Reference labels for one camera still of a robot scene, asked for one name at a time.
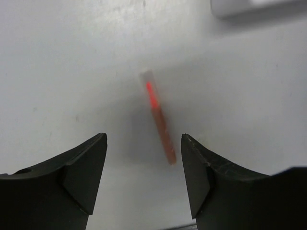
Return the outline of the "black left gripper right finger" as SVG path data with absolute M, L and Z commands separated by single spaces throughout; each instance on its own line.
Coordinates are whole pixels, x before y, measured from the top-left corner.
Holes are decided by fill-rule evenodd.
M 210 151 L 188 134 L 182 135 L 181 155 L 198 229 L 306 229 L 306 167 L 265 175 Z

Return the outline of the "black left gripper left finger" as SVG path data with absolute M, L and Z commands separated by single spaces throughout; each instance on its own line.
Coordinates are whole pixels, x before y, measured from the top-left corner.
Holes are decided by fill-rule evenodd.
M 94 206 L 106 158 L 99 133 L 49 160 L 0 176 L 3 230 L 84 230 Z

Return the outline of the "orange pink pen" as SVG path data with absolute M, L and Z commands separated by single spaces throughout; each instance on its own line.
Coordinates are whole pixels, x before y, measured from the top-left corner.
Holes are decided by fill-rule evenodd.
M 173 141 L 168 132 L 166 119 L 162 110 L 159 94 L 154 82 L 154 74 L 150 69 L 146 69 L 140 73 L 142 86 L 148 97 L 151 113 L 161 140 L 166 159 L 170 165 L 175 165 L 177 162 L 176 152 L 173 146 Z

